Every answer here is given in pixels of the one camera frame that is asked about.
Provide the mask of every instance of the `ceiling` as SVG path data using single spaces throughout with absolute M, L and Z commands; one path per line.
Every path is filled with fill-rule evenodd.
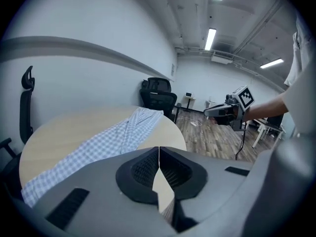
M 296 31 L 295 10 L 284 0 L 145 1 L 179 55 L 210 56 L 204 47 L 208 29 L 215 28 L 212 50 L 235 55 L 236 67 L 284 88 Z M 284 63 L 260 69 L 278 58 Z

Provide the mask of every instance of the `person's arm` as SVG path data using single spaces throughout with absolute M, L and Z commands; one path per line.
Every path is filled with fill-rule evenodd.
M 287 107 L 283 102 L 284 93 L 280 94 L 267 103 L 250 107 L 246 111 L 243 121 L 245 122 L 253 119 L 270 118 L 287 113 Z

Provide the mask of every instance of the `white wall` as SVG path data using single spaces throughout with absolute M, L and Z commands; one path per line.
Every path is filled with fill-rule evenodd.
M 104 46 L 166 76 L 177 65 L 165 30 L 144 0 L 27 0 L 4 40 L 53 36 Z
M 209 58 L 179 57 L 176 81 L 171 83 L 172 92 L 178 96 L 177 102 L 187 106 L 188 100 L 184 98 L 186 92 L 192 92 L 195 100 L 191 100 L 190 109 L 203 111 L 206 101 L 223 103 L 226 94 L 233 92 L 242 85 L 248 85 L 255 98 L 254 104 L 265 103 L 280 92 L 271 88 L 255 76 L 248 74 L 233 65 L 224 65 L 210 61 Z M 294 122 L 290 114 L 283 117 L 285 138 L 288 138 L 293 129 Z
M 68 112 L 140 105 L 141 82 L 148 78 L 126 67 L 76 57 L 29 57 L 0 64 L 0 141 L 11 137 L 15 152 L 24 146 L 19 134 L 21 78 L 30 65 L 35 78 L 31 100 L 34 129 Z

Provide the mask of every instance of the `air conditioning unit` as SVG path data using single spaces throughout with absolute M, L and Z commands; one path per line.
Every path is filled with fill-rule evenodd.
M 232 54 L 215 51 L 211 57 L 211 61 L 229 64 L 234 61 L 234 56 Z

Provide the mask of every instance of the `black office chair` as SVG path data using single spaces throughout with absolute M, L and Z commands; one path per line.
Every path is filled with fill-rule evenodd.
M 171 85 L 167 79 L 150 77 L 147 80 L 143 80 L 142 89 L 153 89 L 171 92 Z
M 141 89 L 140 95 L 143 99 L 145 108 L 157 111 L 163 111 L 163 114 L 174 123 L 177 122 L 179 108 L 181 104 L 177 104 L 176 114 L 172 114 L 173 107 L 177 101 L 177 95 L 171 92 L 160 90 Z
M 30 121 L 30 107 L 31 107 L 31 95 L 34 90 L 35 79 L 31 75 L 31 70 L 33 66 L 30 66 L 24 75 L 22 76 L 22 86 L 26 90 L 22 92 L 20 99 L 20 137 L 25 144 L 33 133 L 33 128 L 31 127 Z M 0 149 L 5 149 L 12 160 L 5 166 L 3 171 L 0 173 L 1 181 L 6 185 L 10 194 L 18 199 L 22 199 L 21 195 L 21 183 L 19 176 L 19 163 L 21 158 L 21 153 L 18 155 L 11 149 L 9 143 L 12 140 L 10 138 L 0 142 Z

